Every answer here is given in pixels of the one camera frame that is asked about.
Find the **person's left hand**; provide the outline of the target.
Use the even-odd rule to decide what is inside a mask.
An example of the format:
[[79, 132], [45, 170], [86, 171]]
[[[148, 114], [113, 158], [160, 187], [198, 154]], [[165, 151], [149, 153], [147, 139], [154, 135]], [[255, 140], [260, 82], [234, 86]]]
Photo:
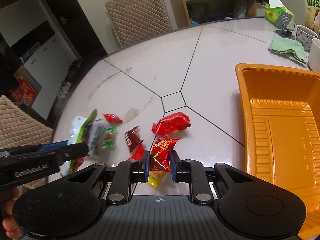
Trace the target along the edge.
[[10, 239], [20, 239], [22, 236], [12, 213], [13, 205], [19, 195], [20, 192], [16, 187], [1, 192], [1, 214], [3, 215], [1, 223], [6, 236]]

